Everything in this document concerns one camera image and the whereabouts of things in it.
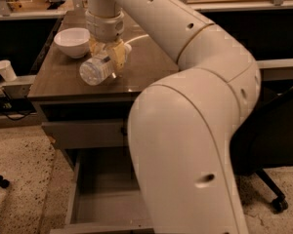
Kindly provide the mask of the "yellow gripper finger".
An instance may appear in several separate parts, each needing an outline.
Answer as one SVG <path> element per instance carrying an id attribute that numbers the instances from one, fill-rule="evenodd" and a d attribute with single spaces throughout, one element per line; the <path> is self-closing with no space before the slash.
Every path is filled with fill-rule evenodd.
<path id="1" fill-rule="evenodd" d="M 124 42 L 119 40 L 117 42 L 107 43 L 105 50 L 112 61 L 114 70 L 120 72 L 124 66 L 126 56 Z"/>
<path id="2" fill-rule="evenodd" d="M 93 36 L 89 39 L 89 50 L 92 56 L 98 55 L 105 47 L 105 43 L 97 41 Z"/>

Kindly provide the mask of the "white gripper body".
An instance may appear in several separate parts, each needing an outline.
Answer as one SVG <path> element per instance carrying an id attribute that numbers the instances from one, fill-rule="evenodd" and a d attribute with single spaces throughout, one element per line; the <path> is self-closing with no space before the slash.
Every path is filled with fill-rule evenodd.
<path id="1" fill-rule="evenodd" d="M 92 15 L 89 11 L 85 13 L 86 25 L 94 38 L 103 43 L 118 41 L 124 32 L 124 14 L 113 18 L 102 18 Z"/>

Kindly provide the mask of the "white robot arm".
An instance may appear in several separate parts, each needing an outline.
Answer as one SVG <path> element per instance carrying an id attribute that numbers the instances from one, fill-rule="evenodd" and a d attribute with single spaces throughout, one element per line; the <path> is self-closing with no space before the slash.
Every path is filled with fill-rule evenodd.
<path id="1" fill-rule="evenodd" d="M 136 177 L 157 234 L 248 234 L 230 162 L 232 134 L 259 97 L 252 55 L 179 0 L 88 0 L 91 32 L 127 13 L 179 66 L 149 85 L 128 119 Z"/>

